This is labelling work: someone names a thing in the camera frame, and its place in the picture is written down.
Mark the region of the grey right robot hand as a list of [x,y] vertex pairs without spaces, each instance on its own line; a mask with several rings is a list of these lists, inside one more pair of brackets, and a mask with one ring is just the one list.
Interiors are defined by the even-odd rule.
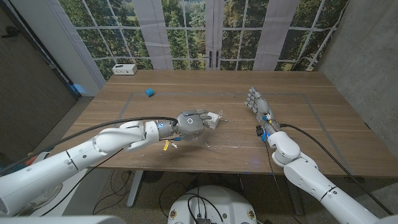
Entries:
[[275,121],[271,106],[254,86],[249,89],[248,97],[244,104],[255,114],[260,125]]

